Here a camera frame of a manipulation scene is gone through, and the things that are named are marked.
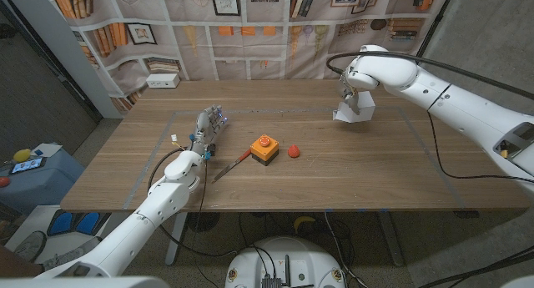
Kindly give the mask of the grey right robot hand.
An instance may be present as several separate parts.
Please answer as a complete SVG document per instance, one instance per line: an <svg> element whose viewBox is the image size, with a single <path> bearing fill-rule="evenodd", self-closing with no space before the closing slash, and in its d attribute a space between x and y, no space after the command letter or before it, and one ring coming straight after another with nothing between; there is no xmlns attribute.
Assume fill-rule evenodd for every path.
<svg viewBox="0 0 534 288"><path fill-rule="evenodd" d="M358 105L359 94L357 90L350 86L344 76L340 77L340 95L355 114L360 113L360 107Z"/></svg>

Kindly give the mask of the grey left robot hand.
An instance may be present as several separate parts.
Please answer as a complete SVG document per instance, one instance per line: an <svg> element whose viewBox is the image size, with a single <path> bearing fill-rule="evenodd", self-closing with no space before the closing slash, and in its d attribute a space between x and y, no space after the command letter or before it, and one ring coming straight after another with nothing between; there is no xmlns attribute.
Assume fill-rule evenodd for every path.
<svg viewBox="0 0 534 288"><path fill-rule="evenodd" d="M208 146L214 143L227 121L228 119L223 116L221 105L212 105L204 109L197 117L190 150L203 155Z"/></svg>

